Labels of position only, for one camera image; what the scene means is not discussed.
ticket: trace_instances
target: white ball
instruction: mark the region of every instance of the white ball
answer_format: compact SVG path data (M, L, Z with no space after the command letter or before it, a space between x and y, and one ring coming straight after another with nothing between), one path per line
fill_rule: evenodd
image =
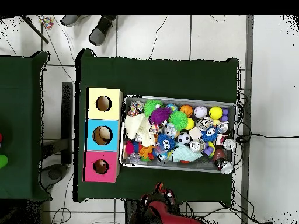
M178 142L180 144L188 144L191 141L191 137L187 132L181 132L178 135Z
M194 116L196 118L203 118L207 114L208 114L208 110L203 106L196 107L195 110L194 110Z

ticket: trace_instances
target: baseball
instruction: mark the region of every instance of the baseball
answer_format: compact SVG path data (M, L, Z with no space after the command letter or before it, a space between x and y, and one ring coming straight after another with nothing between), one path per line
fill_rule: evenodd
M207 114L208 114L208 110L203 106L196 107L195 110L194 110L194 116L196 118L203 118Z

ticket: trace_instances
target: green cloth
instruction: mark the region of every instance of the green cloth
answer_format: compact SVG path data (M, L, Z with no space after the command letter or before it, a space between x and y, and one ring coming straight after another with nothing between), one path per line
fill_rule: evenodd
M175 193L179 201L222 201L231 205L231 174L224 176L194 171L121 167L116 183L82 182L85 92L86 87L116 88L124 96L131 94L235 103L238 64L235 58L227 62L96 58L91 50L83 49L76 62L77 79L81 77L76 85L76 94L80 95L76 176L78 199L138 200L143 194L152 192L161 181Z
M41 160L41 69L47 52L30 58L0 57L0 198L49 200L39 184Z

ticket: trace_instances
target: round hole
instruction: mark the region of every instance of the round hole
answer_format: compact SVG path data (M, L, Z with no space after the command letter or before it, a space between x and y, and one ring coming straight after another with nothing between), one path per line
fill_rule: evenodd
M111 109L111 100L108 96L100 96L96 99L96 108L100 111L109 111Z
M98 126L93 131L92 138L98 145L107 145L112 140L112 131L107 126Z
M93 169L96 173L104 174L108 171L108 163L105 160L99 159L93 164Z

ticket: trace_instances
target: pink box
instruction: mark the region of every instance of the pink box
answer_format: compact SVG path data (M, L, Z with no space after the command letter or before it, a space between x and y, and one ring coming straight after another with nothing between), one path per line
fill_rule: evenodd
M93 164L97 160L104 160L108 164L108 170L104 174L94 171ZM119 173L117 152L114 151L87 151L85 162L85 182L115 183Z

